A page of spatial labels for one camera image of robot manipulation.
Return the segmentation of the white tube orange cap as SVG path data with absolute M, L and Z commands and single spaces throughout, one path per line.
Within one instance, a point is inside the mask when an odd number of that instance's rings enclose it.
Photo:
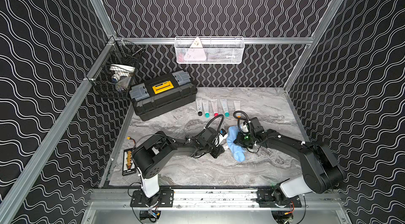
M 240 100 L 234 100 L 233 103 L 234 103 L 235 112 L 236 111 L 241 111 L 241 101 Z

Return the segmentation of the white tube black cap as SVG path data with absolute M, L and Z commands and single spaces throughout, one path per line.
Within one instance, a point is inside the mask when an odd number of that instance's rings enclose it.
M 203 102 L 201 98 L 196 98 L 196 107 L 197 107 L 197 113 L 198 116 L 203 115 Z

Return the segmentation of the white tube pink cap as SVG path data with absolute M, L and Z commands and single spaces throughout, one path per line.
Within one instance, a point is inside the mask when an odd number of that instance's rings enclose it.
M 215 117 L 218 116 L 219 115 L 219 113 L 218 113 L 218 100 L 217 99 L 211 99 L 211 106 L 212 106 L 212 109 L 213 109 L 214 116 Z

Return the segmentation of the white tube teal cap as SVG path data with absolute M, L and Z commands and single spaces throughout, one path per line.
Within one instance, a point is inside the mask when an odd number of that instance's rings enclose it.
M 227 99 L 221 99 L 221 100 L 220 100 L 220 103 L 221 103 L 221 106 L 222 106 L 222 109 L 223 109 L 223 112 L 224 112 L 225 117 L 229 117 L 229 116 L 230 116 L 230 113 L 229 113 L 229 108 L 228 108 Z

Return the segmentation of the white tube green cap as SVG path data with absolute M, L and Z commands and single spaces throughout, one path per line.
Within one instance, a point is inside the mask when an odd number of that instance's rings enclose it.
M 209 100 L 202 100 L 202 106 L 204 109 L 205 117 L 209 117 Z

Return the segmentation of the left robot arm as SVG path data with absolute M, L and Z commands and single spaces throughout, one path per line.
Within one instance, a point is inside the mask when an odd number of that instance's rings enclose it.
M 153 134 L 132 151 L 132 161 L 141 178 L 141 189 L 147 198 L 160 190 L 158 174 L 174 156 L 198 159 L 205 155 L 218 158 L 225 152 L 221 142 L 227 138 L 224 129 L 204 128 L 195 136 L 185 139 L 173 138 L 163 131 Z

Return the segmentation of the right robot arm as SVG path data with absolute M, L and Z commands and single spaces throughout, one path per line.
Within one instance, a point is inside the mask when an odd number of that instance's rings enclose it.
M 237 136 L 234 143 L 251 150 L 253 146 L 274 149 L 300 162 L 302 174 L 274 187 L 275 201 L 284 201 L 306 193 L 324 193 L 346 178 L 344 170 L 330 148 L 324 143 L 299 141 L 275 130 L 264 129 L 258 118 L 237 116 Z

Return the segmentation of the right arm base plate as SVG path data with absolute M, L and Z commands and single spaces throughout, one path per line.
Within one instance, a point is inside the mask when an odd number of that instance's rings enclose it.
M 261 208 L 301 208 L 302 203 L 299 196 L 287 198 L 281 190 L 259 189 L 257 190 L 256 202 Z

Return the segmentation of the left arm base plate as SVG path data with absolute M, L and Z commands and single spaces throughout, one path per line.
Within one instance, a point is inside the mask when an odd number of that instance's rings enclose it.
M 174 190 L 165 189 L 148 198 L 142 190 L 132 193 L 130 206 L 133 208 L 151 208 L 153 206 L 171 208 L 173 206 Z

